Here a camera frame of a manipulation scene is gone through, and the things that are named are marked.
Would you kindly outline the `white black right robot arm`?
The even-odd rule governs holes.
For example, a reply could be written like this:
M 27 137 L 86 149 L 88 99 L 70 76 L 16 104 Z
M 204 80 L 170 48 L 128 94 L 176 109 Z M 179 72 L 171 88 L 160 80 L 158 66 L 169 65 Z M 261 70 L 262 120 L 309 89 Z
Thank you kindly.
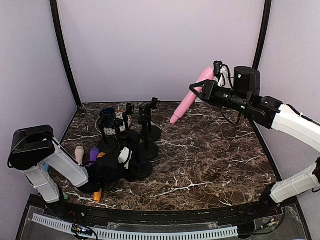
M 203 102 L 237 111 L 251 121 L 287 134 L 316 151 L 320 150 L 320 124 L 292 105 L 271 96 L 260 96 L 260 72 L 237 66 L 234 68 L 233 88 L 219 86 L 214 80 L 190 85 L 189 89 Z M 320 161 L 292 177 L 268 185 L 255 205 L 255 213 L 266 217 L 275 205 L 289 198 L 320 187 Z

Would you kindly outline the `purple microphone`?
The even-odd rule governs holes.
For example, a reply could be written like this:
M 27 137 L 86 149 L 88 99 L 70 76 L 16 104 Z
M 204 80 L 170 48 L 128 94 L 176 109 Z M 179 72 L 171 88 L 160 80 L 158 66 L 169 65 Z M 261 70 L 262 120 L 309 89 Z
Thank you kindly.
M 89 154 L 89 163 L 88 163 L 89 167 L 92 166 L 96 162 L 99 154 L 100 154 L 100 150 L 97 147 L 94 147 L 91 149 L 90 154 Z

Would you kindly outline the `orange microphone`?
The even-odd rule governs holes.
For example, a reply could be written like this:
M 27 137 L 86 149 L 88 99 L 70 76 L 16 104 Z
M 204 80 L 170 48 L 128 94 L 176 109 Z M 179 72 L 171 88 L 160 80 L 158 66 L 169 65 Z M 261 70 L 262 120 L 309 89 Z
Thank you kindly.
M 101 152 L 101 153 L 98 154 L 97 159 L 100 159 L 100 158 L 102 158 L 102 157 L 105 156 L 105 155 L 106 155 L 106 153 Z M 97 192 L 95 192 L 95 193 L 93 194 L 93 200 L 94 200 L 95 202 L 100 203 L 100 202 L 101 202 L 101 198 L 102 198 L 102 189 L 100 189 L 99 191 L 97 191 Z

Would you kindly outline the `blue microphone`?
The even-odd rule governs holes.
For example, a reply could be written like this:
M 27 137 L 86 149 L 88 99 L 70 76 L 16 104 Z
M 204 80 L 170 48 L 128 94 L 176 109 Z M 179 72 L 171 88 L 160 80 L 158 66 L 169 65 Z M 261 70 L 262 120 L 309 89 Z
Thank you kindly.
M 43 167 L 47 172 L 49 172 L 50 166 L 47 163 L 43 163 Z

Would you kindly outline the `black stand of purple microphone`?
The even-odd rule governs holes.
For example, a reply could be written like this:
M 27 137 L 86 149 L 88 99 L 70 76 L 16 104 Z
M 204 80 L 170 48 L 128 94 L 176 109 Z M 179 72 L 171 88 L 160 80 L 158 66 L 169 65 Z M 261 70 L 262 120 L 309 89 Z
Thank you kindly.
M 120 126 L 123 125 L 123 121 L 121 119 L 118 118 L 114 118 L 111 121 L 111 128 L 115 130 L 115 135 L 116 135 L 116 139 L 119 143 L 119 147 L 122 150 L 124 148 L 124 139 L 120 130 Z

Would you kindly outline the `black stand of beige microphone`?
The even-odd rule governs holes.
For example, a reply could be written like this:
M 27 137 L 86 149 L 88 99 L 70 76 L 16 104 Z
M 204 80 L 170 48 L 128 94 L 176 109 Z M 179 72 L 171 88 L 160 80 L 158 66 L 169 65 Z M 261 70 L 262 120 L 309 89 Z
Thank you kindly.
M 158 141 L 161 136 L 161 129 L 157 126 L 152 125 L 152 111 L 157 110 L 160 105 L 160 100 L 158 98 L 153 97 L 150 103 L 147 103 L 145 107 L 139 108 L 139 118 L 138 123 L 141 125 L 141 131 L 139 133 L 140 138 L 144 141 L 144 129 L 147 130 L 148 134 L 148 141 L 149 142 L 156 142 Z M 143 129 L 143 119 L 146 120 L 146 128 Z

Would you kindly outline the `green microphone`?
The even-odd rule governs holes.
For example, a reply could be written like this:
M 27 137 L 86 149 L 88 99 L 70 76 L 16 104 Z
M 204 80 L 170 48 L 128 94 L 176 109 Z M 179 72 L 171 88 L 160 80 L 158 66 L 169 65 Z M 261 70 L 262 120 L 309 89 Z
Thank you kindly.
M 69 196 L 65 193 L 63 193 L 63 198 L 67 201 L 69 199 Z

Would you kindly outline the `black stand of pink microphone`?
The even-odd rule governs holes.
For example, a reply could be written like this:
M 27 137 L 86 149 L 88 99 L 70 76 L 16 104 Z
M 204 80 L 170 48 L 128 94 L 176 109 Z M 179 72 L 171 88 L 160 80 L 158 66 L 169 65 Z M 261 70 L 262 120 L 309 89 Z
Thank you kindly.
M 126 146 L 132 151 L 132 154 L 128 170 L 125 173 L 125 179 L 129 182 L 144 180 L 153 172 L 152 163 L 139 155 L 139 143 L 140 141 L 137 138 L 129 136 Z

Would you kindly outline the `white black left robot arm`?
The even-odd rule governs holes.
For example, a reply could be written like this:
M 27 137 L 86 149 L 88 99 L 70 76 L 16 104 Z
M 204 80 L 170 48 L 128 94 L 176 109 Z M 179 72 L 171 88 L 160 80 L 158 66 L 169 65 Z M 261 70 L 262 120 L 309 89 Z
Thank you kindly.
M 100 192 L 125 177 L 133 181 L 138 177 L 136 155 L 128 147 L 118 156 L 105 154 L 88 164 L 83 162 L 85 150 L 82 146 L 77 146 L 74 154 L 71 156 L 62 147 L 50 125 L 39 125 L 14 132 L 7 164 L 24 174 L 60 218 L 67 218 L 71 208 L 62 200 L 62 190 L 51 179 L 46 166 L 85 194 Z

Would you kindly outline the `black stand of green microphone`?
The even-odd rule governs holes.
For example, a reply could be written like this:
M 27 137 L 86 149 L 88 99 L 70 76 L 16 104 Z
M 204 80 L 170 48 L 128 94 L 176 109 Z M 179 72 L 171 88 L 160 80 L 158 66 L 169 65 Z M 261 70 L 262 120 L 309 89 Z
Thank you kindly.
M 98 142 L 97 148 L 102 153 L 111 154 L 118 148 L 118 142 L 114 137 L 107 137 L 104 131 L 104 126 L 99 122 L 102 139 Z

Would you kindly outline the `black stand of blue microphone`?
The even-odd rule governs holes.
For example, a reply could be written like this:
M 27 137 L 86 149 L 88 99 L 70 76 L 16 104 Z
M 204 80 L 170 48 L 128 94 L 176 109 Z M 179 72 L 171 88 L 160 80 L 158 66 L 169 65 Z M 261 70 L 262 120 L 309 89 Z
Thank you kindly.
M 122 113 L 122 120 L 124 123 L 124 131 L 120 133 L 120 139 L 127 143 L 140 143 L 140 134 L 131 129 L 131 124 L 133 122 L 132 115 L 134 113 L 135 106 L 132 103 L 127 103 L 125 106 L 125 112 Z

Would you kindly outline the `black stand of orange microphone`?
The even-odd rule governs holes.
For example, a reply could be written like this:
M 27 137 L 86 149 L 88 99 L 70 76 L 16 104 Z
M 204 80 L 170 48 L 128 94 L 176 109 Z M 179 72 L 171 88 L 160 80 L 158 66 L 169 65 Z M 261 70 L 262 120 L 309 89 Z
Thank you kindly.
M 146 160 L 153 160 L 158 156 L 159 148 L 155 143 L 149 142 L 148 120 L 144 114 L 144 109 L 141 106 L 139 107 L 138 123 L 141 125 L 142 131 L 142 136 L 140 138 L 143 139 L 143 143 L 138 145 L 139 156 Z

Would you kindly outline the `pink microphone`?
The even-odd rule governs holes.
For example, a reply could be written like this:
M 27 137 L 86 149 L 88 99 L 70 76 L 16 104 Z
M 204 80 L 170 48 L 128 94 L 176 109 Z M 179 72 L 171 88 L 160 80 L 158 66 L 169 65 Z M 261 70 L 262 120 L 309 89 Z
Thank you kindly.
M 207 67 L 198 77 L 196 83 L 200 83 L 205 80 L 213 80 L 215 77 L 214 70 L 211 67 Z M 195 102 L 197 96 L 190 90 L 183 101 L 179 104 L 179 106 L 174 111 L 170 123 L 175 124 L 179 119 L 181 119 L 184 114 L 188 111 L 191 105 Z

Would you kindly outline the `beige microphone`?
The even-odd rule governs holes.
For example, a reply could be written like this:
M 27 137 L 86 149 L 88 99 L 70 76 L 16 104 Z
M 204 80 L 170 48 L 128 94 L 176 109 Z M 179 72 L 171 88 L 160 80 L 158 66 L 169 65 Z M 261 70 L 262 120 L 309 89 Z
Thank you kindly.
M 83 158 L 84 158 L 84 155 L 85 155 L 85 150 L 82 146 L 77 146 L 75 148 L 75 151 L 74 151 L 74 154 L 75 154 L 75 160 L 77 161 L 78 164 L 82 165 L 83 164 Z

